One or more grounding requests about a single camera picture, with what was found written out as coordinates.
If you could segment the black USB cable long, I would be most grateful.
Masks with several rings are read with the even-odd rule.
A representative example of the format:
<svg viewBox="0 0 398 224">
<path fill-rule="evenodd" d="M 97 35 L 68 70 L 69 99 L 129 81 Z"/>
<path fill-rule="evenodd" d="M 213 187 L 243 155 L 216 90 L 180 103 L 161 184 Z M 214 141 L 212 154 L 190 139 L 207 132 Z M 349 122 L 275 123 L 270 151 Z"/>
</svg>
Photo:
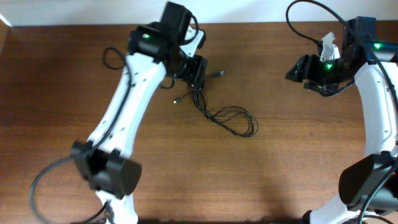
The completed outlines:
<svg viewBox="0 0 398 224">
<path fill-rule="evenodd" d="M 224 75 L 224 71 L 215 72 L 211 75 L 205 75 L 204 72 L 201 72 L 196 75 L 193 84 L 193 103 L 206 119 L 229 131 L 235 136 L 250 138 L 258 132 L 259 122 L 248 110 L 241 106 L 225 106 L 213 113 L 207 108 L 206 96 L 203 93 L 205 81 L 211 78 L 221 78 Z M 242 118 L 247 121 L 248 127 L 246 130 L 238 131 L 237 128 L 233 128 L 228 125 L 228 122 L 238 118 Z"/>
</svg>

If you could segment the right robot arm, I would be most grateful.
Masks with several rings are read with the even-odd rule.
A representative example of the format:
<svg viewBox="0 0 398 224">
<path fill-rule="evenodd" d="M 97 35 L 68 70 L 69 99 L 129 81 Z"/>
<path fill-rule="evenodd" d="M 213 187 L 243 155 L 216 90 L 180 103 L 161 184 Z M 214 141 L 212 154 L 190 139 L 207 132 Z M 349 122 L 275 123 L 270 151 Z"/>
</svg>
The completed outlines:
<svg viewBox="0 0 398 224">
<path fill-rule="evenodd" d="M 307 211 L 302 223 L 362 223 L 385 220 L 397 211 L 397 44 L 377 39 L 376 19 L 344 22 L 343 45 L 334 35 L 317 42 L 318 53 L 304 55 L 286 74 L 321 96 L 356 86 L 361 97 L 364 157 L 340 175 L 338 194 Z"/>
</svg>

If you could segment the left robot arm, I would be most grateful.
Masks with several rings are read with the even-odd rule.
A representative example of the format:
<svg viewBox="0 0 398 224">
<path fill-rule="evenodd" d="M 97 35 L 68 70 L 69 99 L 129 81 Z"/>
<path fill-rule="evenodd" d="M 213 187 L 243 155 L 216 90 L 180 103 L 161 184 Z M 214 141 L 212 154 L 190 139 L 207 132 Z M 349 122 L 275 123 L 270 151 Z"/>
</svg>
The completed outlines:
<svg viewBox="0 0 398 224">
<path fill-rule="evenodd" d="M 167 2 L 159 22 L 139 26 L 121 56 L 123 74 L 101 122 L 86 142 L 74 142 L 72 158 L 101 200 L 104 218 L 88 223 L 137 223 L 133 191 L 140 164 L 130 160 L 134 139 L 152 95 L 165 77 L 196 83 L 206 61 L 196 55 L 205 31 L 191 28 L 196 18 L 183 5 Z"/>
</svg>

